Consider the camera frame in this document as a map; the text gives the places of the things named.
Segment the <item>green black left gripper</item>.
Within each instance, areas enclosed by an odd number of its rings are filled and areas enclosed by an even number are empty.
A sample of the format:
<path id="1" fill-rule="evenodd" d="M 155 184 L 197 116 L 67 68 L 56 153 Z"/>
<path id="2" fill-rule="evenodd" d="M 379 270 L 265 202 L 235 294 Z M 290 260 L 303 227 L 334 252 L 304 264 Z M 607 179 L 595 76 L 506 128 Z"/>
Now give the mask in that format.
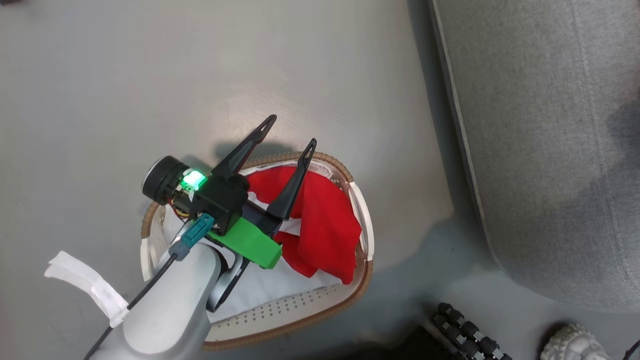
<path id="1" fill-rule="evenodd" d="M 249 155 L 261 144 L 278 116 L 271 114 L 252 130 L 217 166 L 211 170 L 213 176 L 229 179 L 242 169 Z M 211 228 L 211 241 L 257 264 L 263 269 L 274 269 L 282 257 L 282 248 L 274 240 L 284 220 L 290 219 L 298 193 L 313 160 L 317 139 L 313 138 L 302 151 L 295 170 L 277 198 L 266 210 L 256 203 L 245 203 L 242 216 L 225 235 L 217 228 Z"/>

